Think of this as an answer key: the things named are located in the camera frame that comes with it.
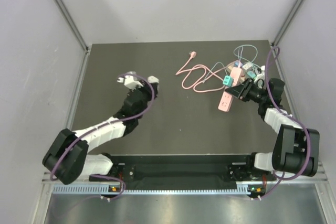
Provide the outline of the teal usb charger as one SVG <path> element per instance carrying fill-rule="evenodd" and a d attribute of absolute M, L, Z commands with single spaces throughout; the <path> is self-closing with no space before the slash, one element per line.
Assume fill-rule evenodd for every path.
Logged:
<path fill-rule="evenodd" d="M 226 87 L 231 87 L 233 85 L 233 82 L 234 82 L 234 78 L 231 76 L 226 75 L 223 78 L 223 85 Z"/>

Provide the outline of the beige red power strip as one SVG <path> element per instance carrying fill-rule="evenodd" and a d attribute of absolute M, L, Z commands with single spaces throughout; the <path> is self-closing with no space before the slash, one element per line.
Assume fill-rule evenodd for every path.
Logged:
<path fill-rule="evenodd" d="M 233 84 L 242 83 L 248 78 L 247 72 L 245 72 L 242 69 L 242 66 L 244 65 L 244 63 L 242 63 L 242 66 L 240 68 L 235 67 L 234 63 L 235 62 L 229 64 L 226 70 L 229 73 L 229 75 L 234 78 Z"/>

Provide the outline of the green usb charger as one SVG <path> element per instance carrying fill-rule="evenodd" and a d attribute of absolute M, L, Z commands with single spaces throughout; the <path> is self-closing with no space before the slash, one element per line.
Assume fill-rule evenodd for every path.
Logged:
<path fill-rule="evenodd" d="M 256 77 L 256 74 L 255 74 L 254 72 L 252 72 L 252 71 L 249 71 L 249 72 L 247 72 L 247 76 L 248 76 L 249 78 L 254 79 L 254 78 Z"/>

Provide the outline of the white square plug adapter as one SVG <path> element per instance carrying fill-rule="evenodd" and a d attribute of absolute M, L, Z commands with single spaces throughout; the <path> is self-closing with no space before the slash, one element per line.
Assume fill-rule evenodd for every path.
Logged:
<path fill-rule="evenodd" d="M 147 78 L 147 81 L 148 81 L 149 83 L 151 83 L 151 84 L 153 84 L 153 83 L 157 83 L 157 84 L 159 84 L 159 79 L 158 79 L 157 77 L 155 77 L 155 76 L 149 76 L 149 77 Z"/>

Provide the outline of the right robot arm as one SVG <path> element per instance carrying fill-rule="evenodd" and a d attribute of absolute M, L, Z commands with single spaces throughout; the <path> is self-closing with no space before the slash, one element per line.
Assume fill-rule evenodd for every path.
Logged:
<path fill-rule="evenodd" d="M 269 79 L 261 88 L 252 79 L 229 87 L 226 92 L 243 102 L 258 104 L 258 114 L 269 125 L 277 139 L 270 153 L 252 153 L 251 163 L 245 166 L 245 174 L 252 180 L 267 172 L 285 172 L 313 177 L 318 170 L 320 133 L 307 129 L 294 119 L 280 104 L 285 83 L 277 78 Z"/>

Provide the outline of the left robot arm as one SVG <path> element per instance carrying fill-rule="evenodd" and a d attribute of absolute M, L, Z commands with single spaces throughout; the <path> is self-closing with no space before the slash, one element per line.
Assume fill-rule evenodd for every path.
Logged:
<path fill-rule="evenodd" d="M 102 175 L 114 180 L 119 168 L 109 154 L 91 155 L 90 151 L 111 140 L 125 137 L 138 125 L 143 114 L 156 99 L 159 80 L 154 76 L 147 81 L 131 81 L 129 92 L 121 109 L 112 117 L 86 129 L 61 130 L 45 154 L 42 164 L 51 172 L 52 179 L 65 185 L 79 178 Z"/>

